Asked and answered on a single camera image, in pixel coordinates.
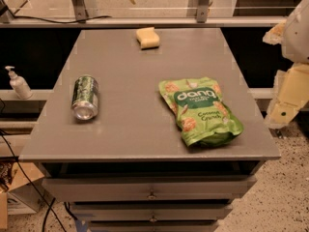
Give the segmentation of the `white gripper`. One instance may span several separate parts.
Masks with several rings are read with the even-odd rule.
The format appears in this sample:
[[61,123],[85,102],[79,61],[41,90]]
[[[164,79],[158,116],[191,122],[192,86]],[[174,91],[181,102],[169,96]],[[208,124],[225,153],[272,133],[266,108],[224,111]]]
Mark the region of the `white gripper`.
[[295,62],[286,72],[277,72],[265,118],[270,129],[282,129],[309,102],[309,0],[301,0],[286,22],[267,31],[263,42],[282,44],[283,56]]

